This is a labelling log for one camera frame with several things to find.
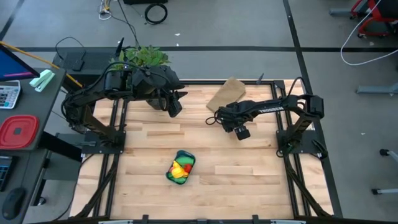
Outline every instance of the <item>yellow object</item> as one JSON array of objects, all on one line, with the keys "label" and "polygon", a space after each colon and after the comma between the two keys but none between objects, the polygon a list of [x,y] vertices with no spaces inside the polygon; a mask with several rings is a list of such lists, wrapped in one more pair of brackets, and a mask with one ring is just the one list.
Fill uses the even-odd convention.
[{"label": "yellow object", "polygon": [[188,173],[176,161],[173,161],[171,173],[174,178],[188,177]]},{"label": "yellow object", "polygon": [[[27,53],[27,52],[25,52],[25,51],[23,51],[23,50],[19,50],[18,48],[14,47],[14,46],[11,46],[11,45],[9,45],[9,44],[4,43],[3,41],[0,41],[0,44],[6,46],[7,48],[10,48],[10,49],[12,49],[12,50],[15,50],[15,51],[17,51],[17,52],[19,52],[19,53],[22,53],[22,54],[24,54],[24,55],[26,55],[26,56],[32,57],[32,58],[37,59],[37,60],[39,60],[39,61],[41,61],[41,62],[44,62],[44,63],[46,63],[46,64],[48,64],[48,65],[51,65],[53,68],[56,68],[56,69],[59,69],[59,68],[60,68],[60,67],[54,65],[53,63],[49,62],[48,60],[44,60],[44,59],[42,59],[42,58],[40,58],[40,57],[38,57],[38,56],[36,56],[36,55],[32,55],[32,54]],[[67,74],[67,77],[68,77],[70,80],[72,80],[76,85],[78,85],[80,88],[83,88],[83,85],[80,84],[78,81],[76,81],[71,75]]]},{"label": "yellow object", "polygon": [[110,8],[110,6],[109,6],[109,2],[110,2],[111,0],[105,0],[105,10],[107,10],[107,11],[109,11],[111,8]]}]

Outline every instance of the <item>calculator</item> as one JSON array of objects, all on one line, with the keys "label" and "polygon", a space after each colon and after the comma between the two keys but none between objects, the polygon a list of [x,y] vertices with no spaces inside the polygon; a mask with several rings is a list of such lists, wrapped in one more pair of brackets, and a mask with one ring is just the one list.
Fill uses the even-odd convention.
[{"label": "calculator", "polygon": [[13,109],[20,92],[19,80],[0,82],[0,109]]}]

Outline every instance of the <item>red container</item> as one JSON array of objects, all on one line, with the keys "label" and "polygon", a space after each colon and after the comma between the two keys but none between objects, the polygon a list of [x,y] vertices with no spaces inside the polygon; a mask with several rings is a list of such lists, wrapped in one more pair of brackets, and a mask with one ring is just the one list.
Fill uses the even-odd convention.
[{"label": "red container", "polygon": [[39,119],[32,115],[8,117],[0,128],[0,149],[22,149],[36,136]]}]

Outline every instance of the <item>plant leaves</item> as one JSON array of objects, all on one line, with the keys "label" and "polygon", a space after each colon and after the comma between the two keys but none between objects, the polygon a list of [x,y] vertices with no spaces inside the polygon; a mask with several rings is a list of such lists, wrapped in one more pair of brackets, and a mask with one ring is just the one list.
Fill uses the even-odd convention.
[{"label": "plant leaves", "polygon": [[131,60],[131,62],[137,65],[137,63],[138,63],[138,58],[137,58],[137,57],[134,57],[134,58]]},{"label": "plant leaves", "polygon": [[152,63],[152,58],[150,57],[150,56],[147,56],[146,58],[145,58],[145,64],[146,65],[150,65],[151,63]]},{"label": "plant leaves", "polygon": [[132,51],[126,52],[126,57],[129,61],[131,61],[134,57],[136,57],[136,53]]},{"label": "plant leaves", "polygon": [[120,51],[119,61],[124,62],[124,52],[123,51]]},{"label": "plant leaves", "polygon": [[148,49],[144,46],[141,46],[140,52],[142,52],[143,54],[148,54]]},{"label": "plant leaves", "polygon": [[160,58],[154,58],[152,60],[152,62],[150,63],[150,65],[155,66],[155,65],[159,65],[160,62]]},{"label": "plant leaves", "polygon": [[162,59],[163,58],[163,53],[160,51],[156,51],[156,57]]},{"label": "plant leaves", "polygon": [[137,53],[137,58],[139,58],[139,59],[141,59],[141,60],[145,60],[146,56],[145,56],[144,53],[138,52],[138,53]]}]

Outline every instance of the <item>plastic container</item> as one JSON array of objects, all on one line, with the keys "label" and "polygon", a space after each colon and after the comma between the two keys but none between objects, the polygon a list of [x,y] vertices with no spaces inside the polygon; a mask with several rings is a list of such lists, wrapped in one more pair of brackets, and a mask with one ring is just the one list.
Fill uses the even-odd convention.
[{"label": "plastic container", "polygon": [[0,149],[22,149],[36,137],[39,119],[32,115],[8,117],[0,128]]},{"label": "plastic container", "polygon": [[[174,178],[173,175],[171,174],[171,168],[173,167],[173,162],[176,161],[184,170],[188,169],[186,167],[186,165],[191,165],[191,169],[189,170],[188,176],[187,177],[181,177],[181,178]],[[170,166],[169,170],[166,172],[166,178],[168,178],[169,180],[171,180],[172,182],[176,183],[176,184],[185,184],[190,176],[190,173],[192,172],[193,166],[195,165],[196,159],[195,156],[190,154],[187,151],[184,150],[179,150],[177,152],[177,155],[174,158],[174,161],[172,162],[172,165]]]}]

